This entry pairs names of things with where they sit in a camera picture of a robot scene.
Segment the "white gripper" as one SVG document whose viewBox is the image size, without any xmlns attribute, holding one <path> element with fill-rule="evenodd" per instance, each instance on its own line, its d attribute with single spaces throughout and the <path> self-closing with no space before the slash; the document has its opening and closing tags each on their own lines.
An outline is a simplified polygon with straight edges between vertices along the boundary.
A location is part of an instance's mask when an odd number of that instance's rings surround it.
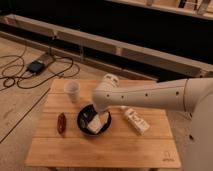
<svg viewBox="0 0 213 171">
<path fill-rule="evenodd" d="M 102 124 L 105 124 L 107 122 L 109 113 L 106 112 L 108 110 L 108 107 L 106 105 L 94 103 L 93 106 L 97 113 L 105 112 L 101 114 L 100 116 L 95 115 L 94 118 L 87 125 L 87 128 L 91 132 L 93 132 L 94 134 L 97 134 L 101 130 Z"/>
</svg>

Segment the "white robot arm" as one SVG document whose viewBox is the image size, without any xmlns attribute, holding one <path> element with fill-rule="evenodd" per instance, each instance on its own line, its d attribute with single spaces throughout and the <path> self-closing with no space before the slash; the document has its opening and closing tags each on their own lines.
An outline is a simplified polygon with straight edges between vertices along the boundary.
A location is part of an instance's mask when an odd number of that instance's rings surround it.
<svg viewBox="0 0 213 171">
<path fill-rule="evenodd" d="M 107 74 L 92 91 L 99 114 L 111 106 L 134 106 L 192 114 L 183 171 L 213 169 L 213 78 L 189 78 L 149 85 L 120 87 L 115 75 Z"/>
</svg>

